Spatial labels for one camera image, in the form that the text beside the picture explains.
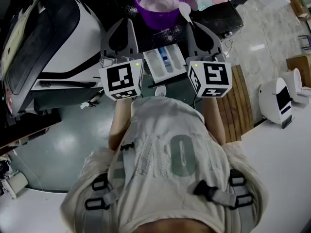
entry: wooden slat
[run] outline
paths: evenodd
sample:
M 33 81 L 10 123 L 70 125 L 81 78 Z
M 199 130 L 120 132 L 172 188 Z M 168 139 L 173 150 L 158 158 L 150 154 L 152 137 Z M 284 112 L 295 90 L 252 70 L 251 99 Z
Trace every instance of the wooden slat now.
M 230 136 L 230 131 L 229 131 L 229 125 L 228 125 L 228 120 L 227 120 L 227 115 L 225 113 L 225 107 L 224 107 L 224 102 L 222 98 L 217 98 L 217 104 L 218 104 L 218 109 L 220 112 L 220 116 L 222 118 L 222 122 L 225 128 L 225 141 L 232 142 L 231 141 L 231 136 Z
M 236 66 L 232 67 L 232 89 L 233 89 L 234 97 L 235 97 L 235 100 L 237 102 L 237 107 L 238 107 L 238 113 L 239 113 L 239 118 L 240 118 L 240 126 L 241 126 L 241 135 L 243 135 L 247 131 L 246 131 L 246 125 L 245 125 L 245 119 L 244 119 L 245 115 L 244 115 L 243 108 L 242 108 L 242 102 L 241 102 L 240 94 L 238 91 L 237 82 L 236 82 L 236 79 L 235 79 L 234 73 L 233 73 L 233 71 L 236 69 L 237 69 Z
M 235 100 L 233 89 L 231 89 L 228 93 L 228 100 L 231 108 L 231 114 L 233 119 L 233 125 L 235 130 L 235 136 L 237 141 L 241 141 L 241 127 L 240 127 L 240 117 L 238 112 L 237 102 Z
M 232 113 L 231 113 L 228 95 L 225 95 L 223 97 L 223 103 L 224 103 L 224 107 L 225 107 L 225 113 L 227 115 L 231 141 L 235 142 L 237 140 L 237 138 L 235 135 L 235 128 L 234 128 L 234 123 L 233 123 L 233 118 L 232 118 Z
M 243 75 L 242 68 L 241 68 L 240 65 L 237 65 L 237 70 L 238 70 L 238 74 L 239 74 L 239 77 L 240 77 L 240 80 L 241 80 L 241 83 L 242 83 L 243 92 L 244 92 L 244 95 L 245 95 L 250 129 L 253 129 L 254 128 L 254 120 L 253 120 L 251 102 L 249 100 L 249 95 L 248 95 L 248 91 L 247 91 L 244 75 Z
M 246 130 L 246 132 L 249 132 L 251 130 L 251 127 L 250 127 L 250 123 L 249 123 L 247 103 L 246 103 L 246 98 L 245 98 L 245 94 L 244 94 L 244 91 L 243 91 L 243 86 L 242 86 L 242 83 L 241 83 L 241 80 L 240 80 L 238 68 L 233 68 L 232 72 L 233 72 L 233 76 L 234 76 L 234 78 L 236 80 L 238 92 L 239 92 L 240 99 L 241 99 L 241 105 L 242 105 L 244 121 L 245 121 L 245 130 Z

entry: person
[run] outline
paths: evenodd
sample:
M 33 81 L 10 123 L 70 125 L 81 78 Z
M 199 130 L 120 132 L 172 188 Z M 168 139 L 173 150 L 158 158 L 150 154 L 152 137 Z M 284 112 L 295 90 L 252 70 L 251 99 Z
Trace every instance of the person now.
M 246 233 L 257 226 L 267 191 L 242 143 L 226 144 L 216 99 L 204 98 L 203 111 L 164 97 L 117 101 L 109 149 L 91 154 L 61 205 L 68 228 Z M 234 195 L 237 188 L 246 195 Z

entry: tiled floor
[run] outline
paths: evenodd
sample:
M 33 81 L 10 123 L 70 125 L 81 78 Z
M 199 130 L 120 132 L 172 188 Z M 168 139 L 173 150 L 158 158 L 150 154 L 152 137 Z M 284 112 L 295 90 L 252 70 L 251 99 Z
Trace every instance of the tiled floor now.
M 248 87 L 254 121 L 261 119 L 258 104 L 259 86 L 286 71 L 286 58 L 300 54 L 298 35 L 309 34 L 305 22 L 300 22 L 290 5 L 277 11 L 264 8 L 257 0 L 249 0 L 237 10 L 244 18 L 241 34 L 237 33 L 228 55 L 232 65 L 240 64 Z M 151 77 L 144 78 L 143 95 Z M 193 89 L 187 80 L 167 86 L 167 96 L 192 104 Z M 49 132 L 17 148 L 19 157 L 36 174 L 44 189 L 68 190 L 77 180 L 85 158 L 93 149 L 107 146 L 107 136 L 113 116 L 114 102 L 103 96 L 96 108 L 80 109 L 79 105 L 60 110 L 62 122 Z M 22 171 L 31 187 L 39 188 L 33 174 L 14 155 L 13 168 Z
M 254 122 L 261 120 L 258 101 L 259 86 L 287 70 L 286 59 L 301 54 L 298 35 L 310 34 L 306 22 L 299 21 L 290 4 L 278 10 L 264 7 L 260 0 L 249 0 L 237 11 L 244 18 L 242 32 L 234 38 L 227 58 L 240 64 L 251 100 Z M 223 50 L 230 48 L 223 42 Z

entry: purple bowl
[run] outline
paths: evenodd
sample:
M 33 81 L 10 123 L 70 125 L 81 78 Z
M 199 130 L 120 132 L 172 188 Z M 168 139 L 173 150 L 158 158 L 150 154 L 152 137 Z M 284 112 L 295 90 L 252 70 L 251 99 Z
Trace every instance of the purple bowl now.
M 172 28 L 179 15 L 179 9 L 175 9 L 169 12 L 154 12 L 144 9 L 139 5 L 140 0 L 135 0 L 135 6 L 137 10 L 141 13 L 142 18 L 148 27 L 155 30 L 164 30 Z

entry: black countertop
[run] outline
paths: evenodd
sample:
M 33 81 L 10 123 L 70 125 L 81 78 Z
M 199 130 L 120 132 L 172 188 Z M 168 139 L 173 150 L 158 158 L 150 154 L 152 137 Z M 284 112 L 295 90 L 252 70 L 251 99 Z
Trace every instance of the black countertop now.
M 174 28 L 166 31 L 150 29 L 136 12 L 134 0 L 82 0 L 97 15 L 106 31 L 123 17 L 132 19 L 140 52 L 186 41 L 186 20 L 180 15 Z M 204 11 L 192 11 L 190 17 L 220 38 L 224 33 L 235 33 L 243 21 L 230 2 L 213 5 Z

